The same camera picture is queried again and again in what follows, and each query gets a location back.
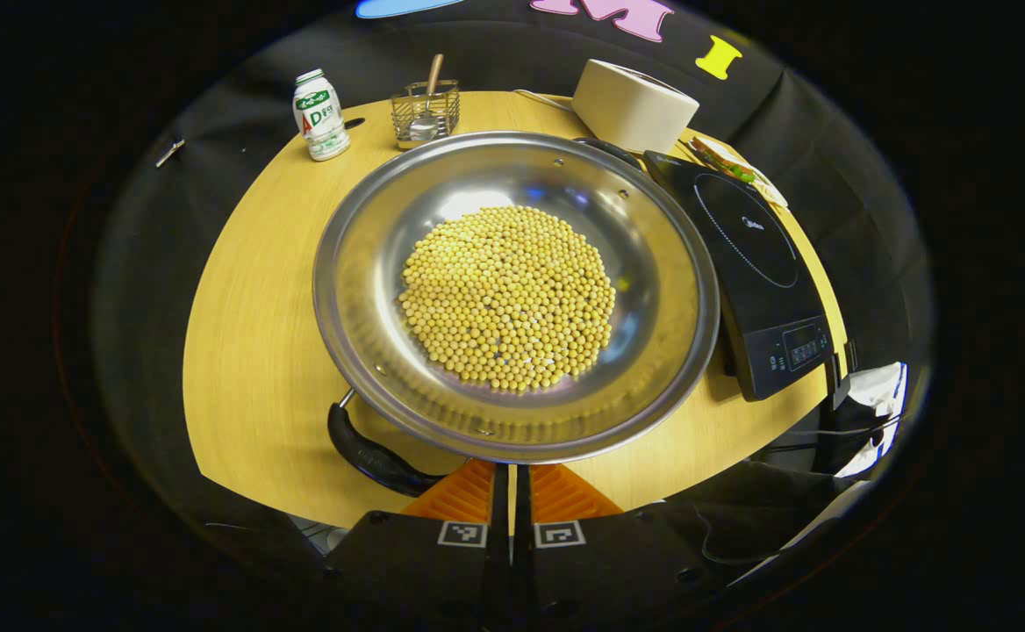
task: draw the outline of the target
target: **stainless steel wok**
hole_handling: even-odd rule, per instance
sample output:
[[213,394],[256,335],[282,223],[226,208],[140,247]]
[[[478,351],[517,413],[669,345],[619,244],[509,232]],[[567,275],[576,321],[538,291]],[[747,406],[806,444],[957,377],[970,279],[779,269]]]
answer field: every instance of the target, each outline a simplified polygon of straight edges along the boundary
[[[542,391],[460,383],[428,363],[396,301],[416,241],[507,204],[568,220],[618,292],[598,364]],[[434,445],[504,463],[592,456],[664,420],[708,364],[717,300],[708,251],[672,198],[617,157],[541,133],[464,133],[387,161],[341,201],[314,265],[321,336],[352,388]]]

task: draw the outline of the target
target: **pan handle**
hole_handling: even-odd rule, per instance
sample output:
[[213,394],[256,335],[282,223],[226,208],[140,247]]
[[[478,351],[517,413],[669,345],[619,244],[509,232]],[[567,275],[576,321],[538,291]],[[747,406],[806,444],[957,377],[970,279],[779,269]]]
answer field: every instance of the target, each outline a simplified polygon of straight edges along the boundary
[[622,150],[621,148],[617,146],[617,144],[608,143],[606,140],[601,140],[599,138],[584,137],[584,138],[576,138],[574,140],[576,140],[576,143],[588,144],[588,146],[604,151],[608,153],[608,155],[616,157],[616,159],[620,160],[621,162],[624,162],[625,164],[628,164],[629,167],[632,167],[638,171],[641,171],[642,169],[642,163],[638,162],[638,159],[636,159],[636,157],[629,156],[629,152]]
[[352,397],[353,390],[350,389],[339,403],[329,406],[327,422],[332,447],[337,449],[344,460],[384,488],[413,499],[423,495],[423,492],[442,479],[441,475],[420,472],[383,445],[361,436],[348,420],[348,412],[344,411],[344,405]]

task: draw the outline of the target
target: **metal clip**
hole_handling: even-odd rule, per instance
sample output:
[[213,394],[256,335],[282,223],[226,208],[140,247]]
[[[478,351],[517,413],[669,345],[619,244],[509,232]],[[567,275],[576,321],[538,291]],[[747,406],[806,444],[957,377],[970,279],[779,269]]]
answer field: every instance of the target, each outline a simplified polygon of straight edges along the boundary
[[170,148],[168,148],[168,152],[165,152],[165,155],[161,157],[161,160],[155,163],[155,169],[160,169],[161,165],[163,165],[165,161],[168,160],[168,157],[171,157],[172,155],[174,155],[174,153],[176,153],[176,151],[178,151],[180,148],[183,146],[184,146],[183,138],[181,138],[180,140],[176,140],[175,143],[170,144]]

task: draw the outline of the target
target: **metal basket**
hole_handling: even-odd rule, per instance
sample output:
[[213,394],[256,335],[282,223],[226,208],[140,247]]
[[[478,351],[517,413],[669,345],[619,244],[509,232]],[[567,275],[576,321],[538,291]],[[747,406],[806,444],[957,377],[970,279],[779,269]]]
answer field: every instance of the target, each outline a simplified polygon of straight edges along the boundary
[[[412,138],[412,122],[430,111],[439,121],[439,129],[430,138]],[[402,150],[417,148],[436,138],[451,135],[459,119],[459,91],[457,80],[443,79],[436,83],[436,93],[427,96],[427,83],[412,83],[403,92],[392,95],[392,123],[396,127],[396,143]]]

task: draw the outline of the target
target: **induction cooktop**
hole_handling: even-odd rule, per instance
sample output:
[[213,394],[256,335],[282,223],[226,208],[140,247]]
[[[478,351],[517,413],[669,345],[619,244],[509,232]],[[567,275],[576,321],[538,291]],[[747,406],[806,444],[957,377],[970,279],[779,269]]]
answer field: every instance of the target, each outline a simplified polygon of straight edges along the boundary
[[766,399],[832,356],[821,295],[765,198],[704,165],[657,152],[644,159],[708,247],[742,395]]

